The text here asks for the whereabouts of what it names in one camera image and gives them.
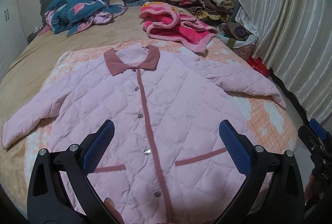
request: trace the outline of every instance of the quilted fabric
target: quilted fabric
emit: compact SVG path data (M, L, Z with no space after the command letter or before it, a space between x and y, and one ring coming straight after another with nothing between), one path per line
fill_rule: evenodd
M127 63L144 59L136 46L117 52ZM83 64L41 90L4 126L3 146L26 135L41 118L58 116L53 124L50 151L65 150L95 132L105 119L116 126L115 137L99 167L125 169L89 175L104 199L111 197L126 223L203 223L215 219L228 205L243 181L218 138L218 125L228 119L235 129L256 144L240 110L224 90L271 95L284 102L272 82L243 66L200 61L197 56L160 52L155 71L141 70L142 84L158 157L171 204L161 190L154 158L143 151L147 141L137 74L126 70L111 76L103 57ZM210 158L175 165L212 152ZM79 205L64 179L75 209Z

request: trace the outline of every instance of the curtain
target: curtain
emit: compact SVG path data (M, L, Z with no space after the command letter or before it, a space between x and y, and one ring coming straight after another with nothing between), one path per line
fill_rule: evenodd
M259 37L253 57L332 131L332 0L239 0L235 20Z

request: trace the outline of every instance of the wardrobe door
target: wardrobe door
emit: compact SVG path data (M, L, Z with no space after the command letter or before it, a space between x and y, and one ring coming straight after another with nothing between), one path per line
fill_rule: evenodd
M27 46L16 0L0 0L0 81Z

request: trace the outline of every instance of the pink fleece blanket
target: pink fleece blanket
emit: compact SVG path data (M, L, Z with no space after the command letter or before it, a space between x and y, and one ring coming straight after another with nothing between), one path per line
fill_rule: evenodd
M214 27L163 2L145 3L139 18L144 19L142 29L149 38L180 41L193 52L205 52L207 44L218 33Z

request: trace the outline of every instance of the dark pink collar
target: dark pink collar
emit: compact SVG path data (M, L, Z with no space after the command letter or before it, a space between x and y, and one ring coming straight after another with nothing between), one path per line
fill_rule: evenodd
M149 49L149 53L146 59L137 67L129 66L128 64L123 63L122 60L115 54L116 51L114 48L107 50L104 53L104 59L111 75L116 76L128 69L140 68L145 70L155 70L160 58L159 48L153 45L148 45L147 48Z

